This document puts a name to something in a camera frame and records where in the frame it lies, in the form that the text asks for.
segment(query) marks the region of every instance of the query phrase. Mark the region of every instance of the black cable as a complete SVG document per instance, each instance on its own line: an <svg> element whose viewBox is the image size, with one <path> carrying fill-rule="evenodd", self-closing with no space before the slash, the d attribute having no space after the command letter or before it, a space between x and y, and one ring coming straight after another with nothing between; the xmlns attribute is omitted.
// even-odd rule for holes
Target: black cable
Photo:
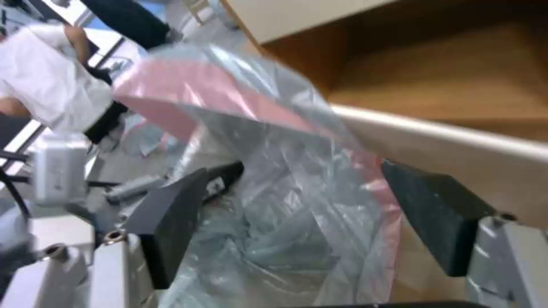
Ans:
<svg viewBox="0 0 548 308"><path fill-rule="evenodd" d="M4 150L0 150L0 158L5 158L9 161L19 161L24 163L28 161L28 155L26 154L13 153Z"/></svg>
<svg viewBox="0 0 548 308"><path fill-rule="evenodd" d="M8 179L14 183L30 184L31 182L30 177L23 175L8 175ZM102 181L86 181L86 184L88 184L89 187L114 187L120 185L120 183Z"/></svg>
<svg viewBox="0 0 548 308"><path fill-rule="evenodd" d="M23 197L21 197L21 194L19 194L19 191L17 190L17 188L15 188L15 185L13 185L13 182L10 180L9 176L4 172L2 168L0 168L0 181L4 182L6 188L8 189L9 193L12 194L15 203L19 207L21 215L23 215L23 219L25 220L25 222L28 222L31 217L31 213L28 211Z"/></svg>

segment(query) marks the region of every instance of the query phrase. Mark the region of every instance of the wooden surface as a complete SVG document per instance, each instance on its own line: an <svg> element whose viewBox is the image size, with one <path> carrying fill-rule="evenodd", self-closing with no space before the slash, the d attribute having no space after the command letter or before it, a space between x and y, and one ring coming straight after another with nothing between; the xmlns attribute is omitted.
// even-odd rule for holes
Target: wooden surface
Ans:
<svg viewBox="0 0 548 308"><path fill-rule="evenodd" d="M348 55L348 20L262 44L261 53L308 78L323 95L339 79Z"/></svg>
<svg viewBox="0 0 548 308"><path fill-rule="evenodd" d="M260 44L395 0L224 0Z"/></svg>
<svg viewBox="0 0 548 308"><path fill-rule="evenodd" d="M542 39L509 24L363 54L347 63L328 99L491 131L548 123Z"/></svg>

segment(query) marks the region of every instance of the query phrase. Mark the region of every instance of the floor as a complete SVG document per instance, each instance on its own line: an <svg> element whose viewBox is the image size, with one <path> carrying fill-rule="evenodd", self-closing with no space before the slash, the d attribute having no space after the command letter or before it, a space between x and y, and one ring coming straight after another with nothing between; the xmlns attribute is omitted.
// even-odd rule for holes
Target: floor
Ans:
<svg viewBox="0 0 548 308"><path fill-rule="evenodd" d="M170 26L181 31L185 36L185 43L191 44L216 44L233 52L242 52L247 43L245 34L239 29L231 29L214 14L211 8L200 11L200 18L204 21L200 25L190 14L185 13L185 8L167 6L169 9L178 10L180 15L170 15L168 12L158 12L161 19L167 19ZM107 61L106 67L114 69L127 67L130 59L136 62L146 55L146 52L132 41L126 40Z"/></svg>

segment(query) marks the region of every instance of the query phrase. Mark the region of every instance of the gray metal part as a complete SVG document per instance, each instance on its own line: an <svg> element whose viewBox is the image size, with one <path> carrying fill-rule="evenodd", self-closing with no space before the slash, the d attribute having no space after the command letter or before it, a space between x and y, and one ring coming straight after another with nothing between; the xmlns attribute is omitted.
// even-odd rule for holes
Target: gray metal part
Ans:
<svg viewBox="0 0 548 308"><path fill-rule="evenodd" d="M48 134L37 140L32 173L36 205L61 207L85 199L88 146L81 134Z"/></svg>
<svg viewBox="0 0 548 308"><path fill-rule="evenodd" d="M491 308L548 307L548 243L543 231L486 217L479 223L466 289Z"/></svg>
<svg viewBox="0 0 548 308"><path fill-rule="evenodd" d="M548 307L548 243L544 231L505 224L496 242L498 291L520 308Z"/></svg>
<svg viewBox="0 0 548 308"><path fill-rule="evenodd" d="M70 307L78 285L85 279L87 267L80 251L68 248L64 262L38 261L17 270L2 301L2 308Z"/></svg>
<svg viewBox="0 0 548 308"><path fill-rule="evenodd" d="M89 308L157 307L158 300L139 237L102 244L95 251Z"/></svg>
<svg viewBox="0 0 548 308"><path fill-rule="evenodd" d="M492 217L486 217L479 222L476 244L466 276L466 291L470 300L491 308L510 307L510 303L497 296L494 268L492 267L494 246L498 231Z"/></svg>

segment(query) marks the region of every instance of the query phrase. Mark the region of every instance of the plastic wrap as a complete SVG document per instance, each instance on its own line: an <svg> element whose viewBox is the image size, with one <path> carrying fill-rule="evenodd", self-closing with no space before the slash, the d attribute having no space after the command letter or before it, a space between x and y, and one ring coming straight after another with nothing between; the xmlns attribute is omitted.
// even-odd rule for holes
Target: plastic wrap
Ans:
<svg viewBox="0 0 548 308"><path fill-rule="evenodd" d="M183 169L246 167L202 209L162 306L389 299L401 210L377 158L307 80L215 46L174 46L121 76L115 95L187 143Z"/></svg>

